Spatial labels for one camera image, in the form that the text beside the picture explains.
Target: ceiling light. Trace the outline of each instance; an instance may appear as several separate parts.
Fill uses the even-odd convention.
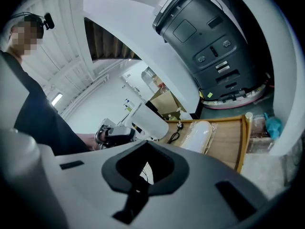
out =
[[[52,101],[52,105],[54,106],[62,97],[62,94],[57,94],[57,96]]]

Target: wooden tray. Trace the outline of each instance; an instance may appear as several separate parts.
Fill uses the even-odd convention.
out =
[[[184,127],[179,132],[180,138],[171,144],[180,146],[187,134],[190,124],[198,121],[208,121],[216,126],[213,141],[211,142],[206,155],[219,159],[240,173],[247,144],[249,142],[251,123],[248,124],[246,122],[244,115],[219,119],[181,121]],[[171,135],[177,131],[178,122],[179,121],[167,121],[169,124],[169,131],[160,142],[166,143],[170,139]]]

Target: headset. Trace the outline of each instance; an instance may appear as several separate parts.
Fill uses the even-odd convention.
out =
[[[21,13],[12,15],[9,20],[12,20],[12,19],[15,19],[18,17],[22,17],[22,16],[27,16],[27,15],[31,15],[31,16],[35,17],[36,21],[38,23],[40,23],[42,28],[43,28],[43,26],[46,27],[46,30],[54,28],[54,22],[53,22],[53,19],[52,19],[50,13],[46,13],[43,17],[43,16],[40,16],[40,15],[37,15],[34,13],[30,13],[30,12],[21,12]]]

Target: man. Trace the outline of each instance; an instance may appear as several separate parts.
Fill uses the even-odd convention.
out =
[[[43,37],[43,24],[34,15],[25,16],[11,28],[9,46],[0,54],[29,91],[17,117],[15,128],[32,136],[37,143],[52,148],[55,155],[68,155],[96,149],[94,135],[75,134],[50,104],[41,86],[21,67],[22,57],[35,50]]]

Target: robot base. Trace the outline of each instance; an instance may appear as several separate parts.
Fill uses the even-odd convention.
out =
[[[250,104],[259,98],[261,98],[266,91],[266,85],[263,84],[260,87],[256,88],[255,90],[246,94],[246,97],[239,96],[236,97],[236,100],[229,99],[225,102],[223,101],[204,101],[203,105],[209,109],[232,109],[238,108],[240,106],[244,106]]]

